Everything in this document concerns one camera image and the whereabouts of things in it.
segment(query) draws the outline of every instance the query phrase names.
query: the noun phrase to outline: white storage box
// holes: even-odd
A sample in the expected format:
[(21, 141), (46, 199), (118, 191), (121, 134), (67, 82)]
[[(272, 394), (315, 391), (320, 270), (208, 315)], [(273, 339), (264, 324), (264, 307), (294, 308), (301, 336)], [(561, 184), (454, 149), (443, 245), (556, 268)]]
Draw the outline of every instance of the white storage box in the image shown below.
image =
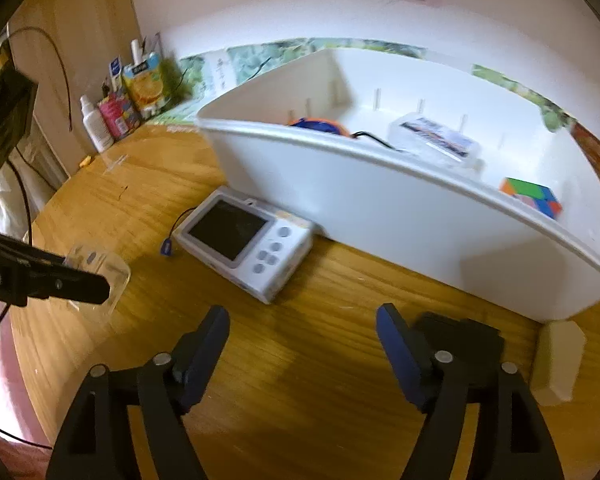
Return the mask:
[[(304, 116), (386, 139), (419, 107), (481, 148), (464, 174), (349, 139), (286, 126)], [(371, 50), (323, 50), (258, 76), (196, 118), (233, 188), (324, 235), (540, 321), (600, 300), (600, 181), (566, 130), (468, 73)], [(554, 221), (505, 195), (505, 177), (551, 188)]]

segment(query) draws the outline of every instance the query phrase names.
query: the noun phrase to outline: foam block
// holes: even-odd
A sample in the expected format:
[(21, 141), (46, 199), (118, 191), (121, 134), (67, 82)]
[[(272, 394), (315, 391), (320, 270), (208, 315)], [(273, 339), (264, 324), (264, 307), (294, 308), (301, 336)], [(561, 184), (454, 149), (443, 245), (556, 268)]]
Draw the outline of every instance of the foam block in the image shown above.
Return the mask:
[(540, 330), (529, 387), (540, 406), (570, 402), (587, 338), (574, 321), (552, 321)]

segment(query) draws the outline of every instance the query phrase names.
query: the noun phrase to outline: rubik's cube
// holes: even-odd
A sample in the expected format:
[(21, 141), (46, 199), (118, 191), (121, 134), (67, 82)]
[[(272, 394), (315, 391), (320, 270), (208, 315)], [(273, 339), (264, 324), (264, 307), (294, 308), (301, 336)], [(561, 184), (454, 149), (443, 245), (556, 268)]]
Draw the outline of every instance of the rubik's cube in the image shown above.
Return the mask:
[(554, 220), (558, 218), (562, 211), (562, 206), (548, 187), (526, 182), (525, 180), (506, 178), (502, 181), (500, 190)]

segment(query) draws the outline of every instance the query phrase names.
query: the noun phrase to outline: white bottle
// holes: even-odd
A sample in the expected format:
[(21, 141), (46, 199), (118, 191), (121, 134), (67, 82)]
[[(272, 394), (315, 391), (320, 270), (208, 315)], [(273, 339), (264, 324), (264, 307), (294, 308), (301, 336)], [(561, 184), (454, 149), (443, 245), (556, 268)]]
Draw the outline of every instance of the white bottle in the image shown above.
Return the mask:
[(113, 145), (113, 137), (109, 133), (100, 110), (93, 106), (86, 95), (80, 98), (80, 104), (82, 105), (84, 127), (87, 129), (91, 142), (94, 143), (98, 153), (102, 153)]

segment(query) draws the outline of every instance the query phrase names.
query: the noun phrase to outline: transparent plastic cup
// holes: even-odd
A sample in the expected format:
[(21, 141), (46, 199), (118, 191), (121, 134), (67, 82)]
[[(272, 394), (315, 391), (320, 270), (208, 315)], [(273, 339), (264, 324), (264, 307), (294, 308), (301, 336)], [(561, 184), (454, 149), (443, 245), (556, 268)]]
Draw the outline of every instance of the transparent plastic cup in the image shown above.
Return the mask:
[(74, 269), (86, 270), (104, 276), (109, 282), (109, 298), (103, 304), (83, 303), (69, 300), (69, 304), (85, 317), (98, 321), (106, 321), (125, 291), (131, 278), (131, 269), (116, 253), (104, 251), (88, 244), (75, 244), (64, 264)]

